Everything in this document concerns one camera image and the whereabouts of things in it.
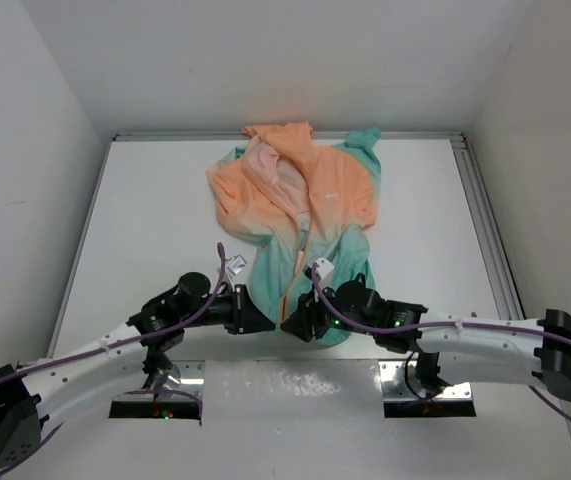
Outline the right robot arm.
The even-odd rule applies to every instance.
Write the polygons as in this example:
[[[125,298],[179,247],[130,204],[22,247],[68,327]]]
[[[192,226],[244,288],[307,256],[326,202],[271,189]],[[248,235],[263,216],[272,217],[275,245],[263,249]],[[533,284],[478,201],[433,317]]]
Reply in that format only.
[[[337,331],[369,335],[390,352],[414,353],[415,378],[429,392],[466,382],[516,384],[571,403],[571,315],[563,310],[528,320],[446,315],[387,300],[358,275],[337,289],[314,285],[281,328],[305,342]]]

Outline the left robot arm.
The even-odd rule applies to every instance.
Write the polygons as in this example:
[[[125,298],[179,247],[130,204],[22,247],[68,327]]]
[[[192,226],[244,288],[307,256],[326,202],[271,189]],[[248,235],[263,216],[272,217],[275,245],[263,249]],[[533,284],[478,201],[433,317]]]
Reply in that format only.
[[[205,275],[190,272],[125,323],[67,356],[0,367],[0,469],[26,460],[45,436],[83,410],[149,388],[170,369],[166,353],[186,329],[217,325],[232,335],[275,328],[245,286],[212,286]]]

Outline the orange and teal jacket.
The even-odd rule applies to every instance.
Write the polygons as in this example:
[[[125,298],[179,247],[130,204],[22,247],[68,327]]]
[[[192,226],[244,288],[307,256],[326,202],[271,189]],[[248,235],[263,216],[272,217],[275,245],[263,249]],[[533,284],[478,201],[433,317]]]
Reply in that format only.
[[[296,310],[312,282],[304,270],[323,257],[332,288],[363,275],[374,287],[366,229],[377,221],[382,170],[377,128],[338,145],[317,145],[307,122],[247,126],[246,146],[206,176],[223,229],[256,248],[248,290],[276,325]]]

